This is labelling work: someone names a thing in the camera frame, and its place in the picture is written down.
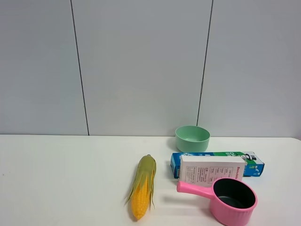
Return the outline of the white toothpaste box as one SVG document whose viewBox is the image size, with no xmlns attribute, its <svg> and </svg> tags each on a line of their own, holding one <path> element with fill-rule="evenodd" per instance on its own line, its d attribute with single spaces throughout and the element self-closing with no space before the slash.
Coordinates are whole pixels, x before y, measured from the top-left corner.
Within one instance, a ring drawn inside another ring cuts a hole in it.
<svg viewBox="0 0 301 226">
<path fill-rule="evenodd" d="M 180 158 L 179 181 L 210 187 L 219 178 L 241 181 L 246 162 L 239 156 L 188 156 Z"/>
</svg>

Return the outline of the green plastic bowl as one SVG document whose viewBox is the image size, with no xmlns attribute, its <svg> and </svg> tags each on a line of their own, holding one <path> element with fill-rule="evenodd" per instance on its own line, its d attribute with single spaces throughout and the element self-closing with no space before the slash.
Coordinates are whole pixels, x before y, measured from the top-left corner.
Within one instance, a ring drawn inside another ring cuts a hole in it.
<svg viewBox="0 0 301 226">
<path fill-rule="evenodd" d="M 198 126 L 181 126 L 175 131 L 176 147 L 184 153 L 205 152 L 210 137 L 206 129 Z"/>
</svg>

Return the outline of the yellow toy corn cob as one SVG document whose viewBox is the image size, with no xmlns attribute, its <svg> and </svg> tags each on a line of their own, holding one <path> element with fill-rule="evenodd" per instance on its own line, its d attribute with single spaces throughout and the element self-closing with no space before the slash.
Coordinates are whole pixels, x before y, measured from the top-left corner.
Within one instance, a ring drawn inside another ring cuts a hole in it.
<svg viewBox="0 0 301 226">
<path fill-rule="evenodd" d="M 126 200 L 126 203 L 130 203 L 131 212 L 137 221 L 153 205 L 156 169 L 156 161 L 150 154 L 143 156 L 137 165 Z"/>
</svg>

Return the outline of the blue green toothpaste box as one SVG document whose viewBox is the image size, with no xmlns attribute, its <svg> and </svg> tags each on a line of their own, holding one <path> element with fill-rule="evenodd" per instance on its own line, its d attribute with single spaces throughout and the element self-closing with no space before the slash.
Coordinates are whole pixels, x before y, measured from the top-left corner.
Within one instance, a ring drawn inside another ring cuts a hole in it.
<svg viewBox="0 0 301 226">
<path fill-rule="evenodd" d="M 174 178 L 179 178 L 180 157 L 187 156 L 240 156 L 246 162 L 244 177 L 259 177 L 264 169 L 262 162 L 254 152 L 204 152 L 204 153 L 172 153 L 170 166 Z"/>
</svg>

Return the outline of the pink saucepan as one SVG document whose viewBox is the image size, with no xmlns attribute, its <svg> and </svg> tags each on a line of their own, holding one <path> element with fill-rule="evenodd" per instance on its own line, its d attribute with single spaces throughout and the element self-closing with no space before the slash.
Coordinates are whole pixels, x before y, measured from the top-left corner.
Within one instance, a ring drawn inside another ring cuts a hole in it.
<svg viewBox="0 0 301 226">
<path fill-rule="evenodd" d="M 212 215 L 225 226 L 245 226 L 257 205 L 257 196 L 246 183 L 220 178 L 211 187 L 179 181 L 177 191 L 210 199 Z"/>
</svg>

